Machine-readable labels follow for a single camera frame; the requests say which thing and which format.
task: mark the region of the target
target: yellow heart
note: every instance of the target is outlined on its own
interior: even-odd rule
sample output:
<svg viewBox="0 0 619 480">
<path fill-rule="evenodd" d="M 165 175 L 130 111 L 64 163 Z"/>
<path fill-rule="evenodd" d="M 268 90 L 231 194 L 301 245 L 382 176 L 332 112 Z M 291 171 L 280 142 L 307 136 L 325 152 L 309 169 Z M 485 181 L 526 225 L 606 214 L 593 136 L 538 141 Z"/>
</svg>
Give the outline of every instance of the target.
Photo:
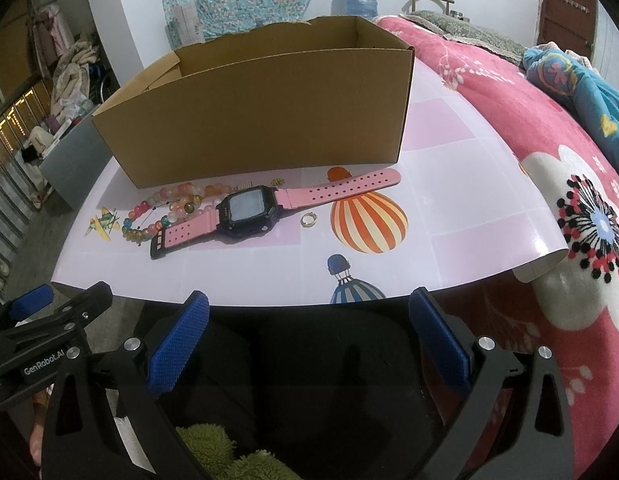
<svg viewBox="0 0 619 480">
<path fill-rule="evenodd" d="M 616 133 L 616 130 L 619 129 L 619 126 L 614 121 L 610 121 L 609 117 L 606 114 L 603 114 L 603 116 L 601 117 L 601 129 L 603 130 L 603 134 L 605 134 L 605 137 L 609 137 L 610 135 Z"/>
</svg>

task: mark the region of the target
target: hand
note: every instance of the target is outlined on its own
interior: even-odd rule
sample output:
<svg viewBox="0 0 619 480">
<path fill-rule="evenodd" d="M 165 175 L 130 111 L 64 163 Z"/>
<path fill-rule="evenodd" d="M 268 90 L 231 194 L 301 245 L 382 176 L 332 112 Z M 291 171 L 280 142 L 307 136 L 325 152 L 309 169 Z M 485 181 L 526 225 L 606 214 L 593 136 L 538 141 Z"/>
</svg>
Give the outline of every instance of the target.
<svg viewBox="0 0 619 480">
<path fill-rule="evenodd" d="M 32 454 L 33 463 L 38 467 L 40 467 L 40 460 L 42 458 L 42 431 L 45 426 L 48 403 L 49 396 L 46 390 L 42 390 L 32 397 L 34 419 L 32 435 L 30 436 L 30 453 Z"/>
</svg>

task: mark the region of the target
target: gold ring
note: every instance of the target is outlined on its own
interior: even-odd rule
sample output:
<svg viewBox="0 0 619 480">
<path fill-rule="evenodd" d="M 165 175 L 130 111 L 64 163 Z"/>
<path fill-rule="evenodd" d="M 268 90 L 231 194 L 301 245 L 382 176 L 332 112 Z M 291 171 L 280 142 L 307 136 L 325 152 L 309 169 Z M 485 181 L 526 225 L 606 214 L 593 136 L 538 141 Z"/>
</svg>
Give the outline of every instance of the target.
<svg viewBox="0 0 619 480">
<path fill-rule="evenodd" d="M 311 218 L 311 222 L 305 222 L 305 217 L 309 217 Z M 318 217 L 316 216 L 315 213 L 305 213 L 301 218 L 300 218 L 300 224 L 303 227 L 311 227 L 312 225 L 314 225 L 316 223 L 316 220 L 318 219 Z"/>
</svg>

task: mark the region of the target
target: pink watch strap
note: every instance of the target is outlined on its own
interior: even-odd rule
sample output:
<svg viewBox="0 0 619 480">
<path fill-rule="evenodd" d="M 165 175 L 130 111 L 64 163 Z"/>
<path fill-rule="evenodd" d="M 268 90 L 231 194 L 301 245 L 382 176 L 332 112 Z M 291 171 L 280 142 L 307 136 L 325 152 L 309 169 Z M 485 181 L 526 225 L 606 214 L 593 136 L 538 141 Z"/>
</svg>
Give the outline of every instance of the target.
<svg viewBox="0 0 619 480">
<path fill-rule="evenodd" d="M 203 212 L 202 215 L 193 220 L 163 229 L 158 234 L 160 236 L 158 238 L 158 249 L 160 249 L 160 245 L 168 249 L 199 236 L 208 235 L 216 230 L 219 222 L 218 209 L 214 208 L 211 211 Z"/>
<path fill-rule="evenodd" d="M 276 202 L 282 205 L 283 209 L 298 209 L 300 207 L 334 202 L 341 198 L 393 186 L 399 182 L 400 173 L 397 170 L 384 168 L 383 170 L 370 171 L 359 176 L 350 176 L 349 178 L 322 184 L 321 186 L 303 189 L 279 189 L 275 195 Z"/>
</svg>

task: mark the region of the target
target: door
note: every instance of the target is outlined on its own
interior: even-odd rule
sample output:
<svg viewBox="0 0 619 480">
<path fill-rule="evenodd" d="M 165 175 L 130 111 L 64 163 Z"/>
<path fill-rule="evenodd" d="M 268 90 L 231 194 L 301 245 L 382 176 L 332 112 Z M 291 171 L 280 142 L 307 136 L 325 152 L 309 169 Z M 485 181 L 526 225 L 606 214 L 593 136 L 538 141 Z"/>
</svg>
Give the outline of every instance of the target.
<svg viewBox="0 0 619 480">
<path fill-rule="evenodd" d="M 554 41 L 562 50 L 592 58 L 596 0 L 543 0 L 539 43 Z"/>
</svg>

